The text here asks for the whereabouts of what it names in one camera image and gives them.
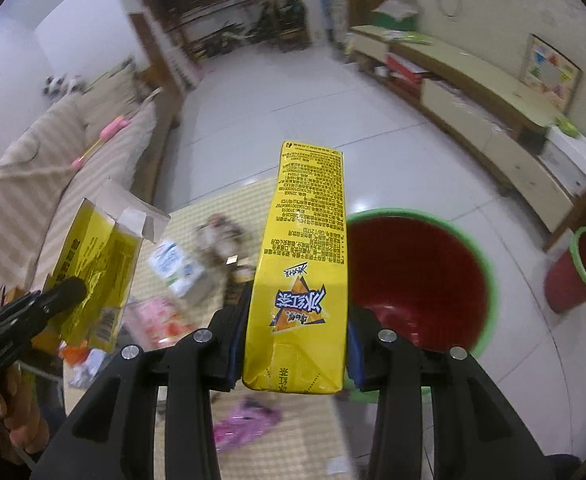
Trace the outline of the person's left hand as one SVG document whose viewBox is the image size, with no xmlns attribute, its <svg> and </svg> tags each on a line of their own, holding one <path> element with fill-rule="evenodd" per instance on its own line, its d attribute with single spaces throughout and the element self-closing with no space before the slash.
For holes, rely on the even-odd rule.
<svg viewBox="0 0 586 480">
<path fill-rule="evenodd" d="M 33 382 L 13 364 L 0 380 L 0 456 L 22 465 L 21 452 L 42 452 L 48 441 L 48 422 L 40 413 Z"/>
</svg>

